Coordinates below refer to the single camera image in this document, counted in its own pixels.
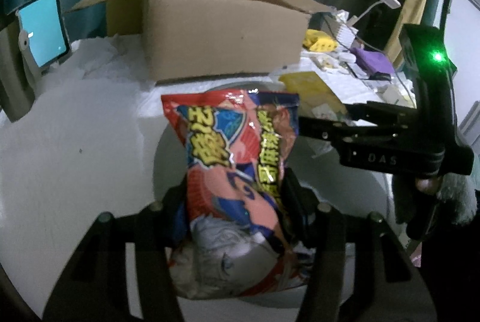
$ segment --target purple object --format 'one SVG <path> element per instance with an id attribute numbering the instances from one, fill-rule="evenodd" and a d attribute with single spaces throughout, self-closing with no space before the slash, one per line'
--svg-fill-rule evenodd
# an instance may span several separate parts
<path id="1" fill-rule="evenodd" d="M 361 48 L 353 47 L 350 52 L 357 57 L 357 65 L 368 74 L 388 73 L 395 74 L 393 65 L 388 58 L 378 51 L 365 51 Z"/>

